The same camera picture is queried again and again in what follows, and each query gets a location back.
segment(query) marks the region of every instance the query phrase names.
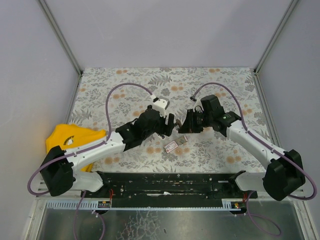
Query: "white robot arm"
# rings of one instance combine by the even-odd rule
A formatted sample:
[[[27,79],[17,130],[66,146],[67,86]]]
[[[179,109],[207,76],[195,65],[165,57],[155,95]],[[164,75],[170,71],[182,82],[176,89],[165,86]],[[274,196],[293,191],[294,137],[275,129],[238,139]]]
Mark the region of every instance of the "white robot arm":
[[[274,153],[284,155],[303,169],[298,152],[285,151],[253,129],[244,127],[241,117],[232,111],[226,113],[215,95],[197,101],[195,109],[188,109],[183,125],[178,124],[178,132],[183,134],[200,133],[203,128],[212,127],[214,131],[240,144],[262,164],[266,173],[241,171],[237,174],[235,182],[242,191],[267,192],[275,200],[281,201],[306,182],[305,176],[296,167]]]
[[[59,146],[53,147],[42,165],[58,157],[66,156],[40,171],[51,196],[59,196],[69,189],[96,192],[103,185],[103,179],[97,172],[83,172],[81,168],[101,158],[121,153],[140,146],[152,134],[161,137],[170,136],[174,124],[174,115],[169,114],[166,124],[167,99],[154,97],[139,118],[118,127],[111,135],[86,145],[62,151]]]

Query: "yellow plastic piece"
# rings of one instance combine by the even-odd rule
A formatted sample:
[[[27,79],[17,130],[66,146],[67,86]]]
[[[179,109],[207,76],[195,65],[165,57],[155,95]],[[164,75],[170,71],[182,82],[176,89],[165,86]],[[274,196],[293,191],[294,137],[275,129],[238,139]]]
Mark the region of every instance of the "yellow plastic piece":
[[[80,127],[75,124],[59,124],[50,137],[45,140],[46,152],[55,146],[62,150],[76,148],[106,136],[105,130],[94,131],[89,128]],[[83,167],[81,171],[91,172],[93,163]]]

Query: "white wall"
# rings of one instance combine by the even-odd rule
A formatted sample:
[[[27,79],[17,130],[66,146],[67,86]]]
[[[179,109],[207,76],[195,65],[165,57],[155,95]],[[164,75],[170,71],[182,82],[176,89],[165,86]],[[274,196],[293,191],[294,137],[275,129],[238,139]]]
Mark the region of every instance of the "white wall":
[[[47,0],[82,68],[254,67],[291,0]]]
[[[260,72],[280,141],[320,189],[320,1],[302,0]],[[320,197],[309,201],[320,232]]]
[[[34,200],[27,181],[77,74],[35,0],[2,1],[0,33],[0,239],[17,240]]]

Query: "purple cable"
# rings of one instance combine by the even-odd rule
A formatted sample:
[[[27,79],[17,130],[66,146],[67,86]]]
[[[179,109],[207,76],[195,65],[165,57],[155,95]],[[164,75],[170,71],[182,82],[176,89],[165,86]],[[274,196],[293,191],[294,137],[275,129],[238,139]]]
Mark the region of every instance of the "purple cable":
[[[85,198],[86,193],[87,193],[87,191],[84,190],[83,194],[82,194],[82,197],[81,197],[81,199],[80,199],[80,201],[77,204],[76,209],[75,209],[75,214],[74,214],[74,218],[73,218],[73,236],[74,236],[75,240],[78,240],[77,234],[76,234],[76,218],[77,218],[77,215],[78,215],[78,210],[79,210],[80,204],[83,201],[83,199]],[[95,213],[96,216],[98,216],[100,218],[100,220],[102,222],[102,233],[101,233],[101,237],[99,238],[99,240],[102,240],[102,238],[105,235],[106,224],[105,224],[105,221],[104,221],[103,217],[99,213],[97,213],[97,212],[94,212],[94,213]]]
[[[207,86],[207,85],[218,85],[218,86],[221,86],[223,87],[225,90],[227,90],[231,96],[233,97],[236,105],[238,106],[239,108],[239,112],[240,112],[240,116],[241,116],[241,122],[242,122],[242,125],[243,125],[243,128],[246,130],[246,132],[252,137],[254,138],[256,141],[258,141],[259,143],[261,143],[262,145],[264,145],[266,148],[268,148],[269,150],[273,151],[275,154],[277,154],[279,157],[283,158],[284,160],[286,160],[287,162],[289,162],[291,165],[293,165],[296,169],[298,169],[311,183],[312,187],[313,187],[313,193],[311,196],[308,196],[308,197],[300,197],[300,196],[294,196],[294,195],[289,195],[289,197],[291,198],[294,198],[294,199],[298,199],[298,200],[311,200],[311,199],[314,199],[315,196],[317,195],[318,193],[318,189],[317,189],[317,186],[316,186],[316,183],[315,181],[311,178],[311,176],[306,173],[301,167],[299,167],[296,163],[294,163],[293,161],[291,161],[289,158],[287,158],[285,155],[283,155],[281,152],[275,150],[272,146],[270,146],[269,144],[265,143],[264,141],[262,141],[261,139],[259,139],[257,136],[255,136],[252,132],[250,132],[248,130],[248,127],[245,123],[245,118],[244,118],[244,114],[242,113],[242,109],[241,109],[241,106],[240,106],[240,103],[239,101],[237,100],[236,96],[231,92],[231,90],[229,88],[227,88],[225,85],[221,84],[221,83],[218,83],[218,82],[208,82],[204,85],[202,85],[201,87],[198,88],[197,91],[195,91],[194,95],[192,96],[193,98],[196,97],[196,95],[199,93],[199,91]]]
[[[218,86],[221,86],[221,87],[223,87],[224,89],[226,89],[226,90],[230,93],[230,95],[233,97],[236,105],[238,106],[238,109],[239,109],[239,112],[240,112],[240,116],[241,116],[241,122],[242,122],[243,128],[246,130],[246,132],[247,132],[252,138],[254,138],[256,141],[258,141],[259,143],[261,143],[262,145],[264,145],[266,148],[268,148],[269,150],[273,151],[273,152],[276,153],[278,156],[280,156],[281,158],[283,158],[284,160],[286,160],[287,162],[289,162],[290,164],[292,164],[296,169],[298,169],[298,170],[310,181],[310,183],[311,183],[311,185],[312,185],[312,187],[313,187],[313,193],[312,193],[311,196],[309,196],[309,197],[299,197],[299,196],[289,195],[289,197],[292,197],[292,198],[298,199],[298,200],[311,200],[311,199],[315,198],[315,196],[317,195],[318,190],[317,190],[316,183],[315,183],[315,182],[313,181],[313,179],[309,176],[309,174],[307,174],[301,167],[299,167],[296,163],[294,163],[293,161],[291,161],[289,158],[287,158],[287,157],[286,157],[285,155],[283,155],[281,152],[273,149],[272,146],[270,146],[270,145],[268,145],[267,143],[265,143],[264,141],[260,140],[260,139],[259,139],[258,137],[256,137],[252,132],[250,132],[250,131],[248,130],[248,127],[247,127],[247,125],[246,125],[246,123],[245,123],[245,118],[244,118],[244,114],[243,114],[243,112],[242,112],[240,103],[239,103],[239,101],[237,100],[236,96],[231,92],[231,90],[230,90],[229,88],[227,88],[225,85],[223,85],[223,84],[221,84],[221,83],[218,83],[218,82],[208,82],[208,83],[202,85],[201,87],[199,87],[198,90],[195,91],[195,93],[193,94],[192,97],[195,98],[196,95],[199,93],[199,91],[200,91],[203,87],[205,87],[205,86],[207,86],[207,85],[218,85]],[[262,215],[258,215],[258,214],[250,213],[249,208],[248,208],[248,206],[249,206],[248,203],[249,203],[249,198],[250,198],[250,196],[252,195],[252,193],[253,193],[253,191],[250,192],[250,194],[249,194],[249,196],[248,196],[248,198],[247,198],[247,201],[246,201],[247,214],[249,215],[252,223],[253,223],[258,229],[260,229],[261,231],[263,231],[264,233],[269,234],[269,235],[271,235],[271,236],[273,236],[273,237],[280,237],[280,236],[282,235],[282,231],[281,231],[281,229],[280,229],[280,227],[279,227],[278,224],[276,224],[273,220],[271,220],[271,219],[268,218],[268,217],[265,217],[265,216],[262,216]],[[271,232],[268,232],[268,231],[264,230],[263,228],[261,228],[261,227],[254,221],[254,219],[253,219],[252,217],[258,217],[258,218],[261,218],[261,219],[265,219],[265,220],[270,221],[271,223],[273,223],[273,224],[279,229],[279,232],[280,232],[280,233],[279,233],[279,234],[274,234],[274,233],[271,233]]]
[[[281,237],[283,232],[281,231],[281,228],[280,226],[275,222],[273,221],[271,218],[268,218],[266,216],[262,216],[262,215],[259,215],[259,214],[254,214],[254,213],[250,213],[249,211],[249,198],[251,197],[251,195],[254,193],[254,191],[251,191],[246,199],[246,213],[247,215],[249,216],[249,218],[251,219],[251,222],[262,232],[266,233],[266,234],[269,234],[270,236],[273,236],[273,237]],[[269,231],[266,231],[264,230],[262,227],[260,227],[256,221],[252,218],[252,217],[257,217],[257,218],[261,218],[261,219],[264,219],[264,220],[268,220],[269,222],[271,222],[278,230],[279,230],[279,233],[278,234],[274,234],[272,232],[269,232]]]
[[[94,146],[90,146],[90,147],[87,147],[85,149],[82,149],[82,150],[79,150],[77,151],[75,154],[74,153],[69,153],[67,155],[64,155],[64,156],[60,156],[60,157],[57,157],[57,158],[54,158],[50,161],[48,161],[47,163],[43,164],[41,167],[39,167],[30,177],[28,183],[27,183],[27,190],[30,194],[34,195],[34,196],[42,196],[42,195],[45,195],[47,193],[49,193],[49,191],[44,191],[44,192],[35,192],[31,189],[31,182],[34,180],[35,176],[41,171],[43,170],[44,168],[48,167],[50,164],[53,164],[57,161],[60,161],[62,159],[65,159],[65,158],[69,158],[69,157],[72,157],[72,156],[75,156],[77,154],[82,154],[84,152],[87,152],[89,150],[92,150],[92,149],[95,149],[95,148],[98,148],[100,147],[101,145],[105,144],[109,139],[110,139],[110,136],[111,136],[111,122],[110,122],[110,118],[109,118],[109,111],[108,111],[108,102],[109,102],[109,98],[111,96],[111,93],[116,90],[117,88],[119,87],[122,87],[122,86],[126,86],[126,85],[132,85],[132,86],[137,86],[137,87],[140,87],[144,90],[146,90],[150,95],[152,95],[153,93],[148,89],[146,88],[145,86],[142,86],[140,84],[136,84],[136,83],[121,83],[117,86],[115,86],[114,88],[111,89],[111,91],[108,93],[107,97],[106,97],[106,101],[105,101],[105,114],[106,114],[106,119],[107,119],[107,122],[108,122],[108,134],[106,136],[106,140],[102,141],[101,143],[97,144],[97,145],[94,145]]]
[[[110,96],[111,96],[111,94],[112,94],[112,92],[113,92],[114,90],[116,90],[117,88],[120,88],[120,87],[122,87],[122,86],[126,86],[126,85],[137,86],[137,87],[140,87],[140,88],[146,90],[150,95],[153,94],[152,91],[150,91],[150,90],[149,90],[148,88],[146,88],[145,86],[142,86],[142,85],[136,84],[136,83],[130,83],[130,82],[121,83],[121,84],[119,84],[119,85],[117,85],[117,86],[115,86],[114,88],[111,89],[111,91],[110,91],[110,92],[108,93],[108,95],[106,96],[106,100],[105,100],[105,115],[106,115],[106,120],[107,120],[107,122],[108,122],[108,134],[107,134],[107,136],[106,136],[106,140],[107,140],[107,141],[109,140],[109,138],[110,138],[110,136],[111,136],[111,131],[112,131],[112,129],[111,129],[111,122],[110,122],[110,118],[109,118],[109,111],[108,111],[109,98],[110,98]]]

